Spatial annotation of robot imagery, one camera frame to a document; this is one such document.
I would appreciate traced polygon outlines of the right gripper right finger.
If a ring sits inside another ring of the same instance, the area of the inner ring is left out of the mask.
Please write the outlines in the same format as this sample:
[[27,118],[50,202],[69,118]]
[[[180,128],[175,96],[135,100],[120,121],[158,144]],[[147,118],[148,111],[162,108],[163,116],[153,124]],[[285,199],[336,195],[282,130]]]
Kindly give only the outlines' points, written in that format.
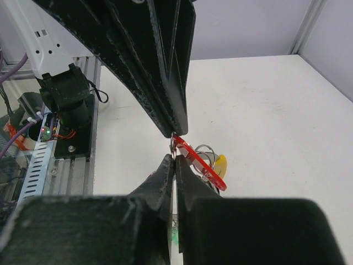
[[179,252],[185,264],[344,264],[313,201],[224,198],[175,159]]

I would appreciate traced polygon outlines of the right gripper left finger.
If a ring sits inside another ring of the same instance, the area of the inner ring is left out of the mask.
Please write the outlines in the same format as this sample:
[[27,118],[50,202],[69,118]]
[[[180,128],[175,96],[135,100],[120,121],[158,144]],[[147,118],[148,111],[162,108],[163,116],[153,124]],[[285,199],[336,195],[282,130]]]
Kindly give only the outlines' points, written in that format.
[[128,195],[23,201],[1,234],[2,264],[169,264],[174,160]]

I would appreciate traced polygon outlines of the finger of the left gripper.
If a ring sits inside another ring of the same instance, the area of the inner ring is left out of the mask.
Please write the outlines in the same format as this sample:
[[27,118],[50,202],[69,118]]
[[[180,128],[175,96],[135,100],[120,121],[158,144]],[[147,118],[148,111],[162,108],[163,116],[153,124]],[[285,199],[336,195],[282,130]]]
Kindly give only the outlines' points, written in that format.
[[157,125],[163,135],[188,133],[186,82],[194,37],[196,12],[192,1],[149,1],[148,11],[161,84]]
[[164,137],[172,127],[114,24],[107,1],[36,1],[131,92]]

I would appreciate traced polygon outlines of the green tag key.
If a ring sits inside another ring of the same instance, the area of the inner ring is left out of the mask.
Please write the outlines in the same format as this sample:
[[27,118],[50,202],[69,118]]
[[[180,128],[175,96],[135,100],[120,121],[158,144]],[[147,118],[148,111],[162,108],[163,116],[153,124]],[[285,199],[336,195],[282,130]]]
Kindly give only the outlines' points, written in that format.
[[172,230],[172,243],[175,245],[179,244],[179,233],[178,230]]

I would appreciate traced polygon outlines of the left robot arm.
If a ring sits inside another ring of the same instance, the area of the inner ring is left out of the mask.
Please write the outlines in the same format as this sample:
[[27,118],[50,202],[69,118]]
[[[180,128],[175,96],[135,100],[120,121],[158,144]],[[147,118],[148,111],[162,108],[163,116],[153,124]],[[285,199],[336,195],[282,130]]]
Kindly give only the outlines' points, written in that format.
[[63,125],[88,122],[89,81],[75,59],[94,56],[167,138],[188,132],[186,83],[193,1],[2,1],[47,107]]

